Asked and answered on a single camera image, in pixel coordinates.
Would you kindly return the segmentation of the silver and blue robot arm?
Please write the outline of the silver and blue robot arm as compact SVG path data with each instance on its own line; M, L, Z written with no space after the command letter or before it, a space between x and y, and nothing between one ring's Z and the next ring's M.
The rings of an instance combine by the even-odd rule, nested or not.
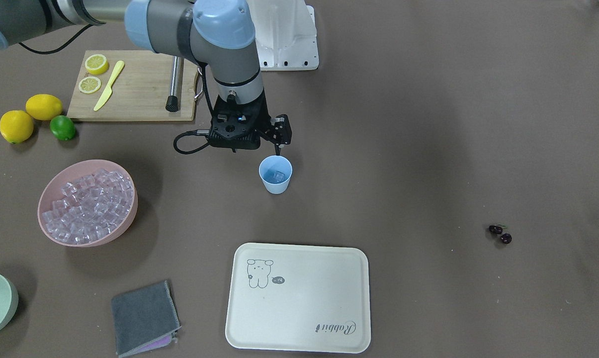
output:
M0 50L70 25L123 22L138 47L209 67L218 86L211 103L206 145L254 150L261 140L277 152L292 141L288 116L270 116L256 47L255 25L245 0L0 0Z

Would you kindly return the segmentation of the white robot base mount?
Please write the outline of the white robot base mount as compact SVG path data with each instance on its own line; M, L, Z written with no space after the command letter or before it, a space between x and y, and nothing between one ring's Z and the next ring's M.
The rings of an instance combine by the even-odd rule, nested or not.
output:
M303 0L250 0L262 71L312 71L319 66L315 10Z

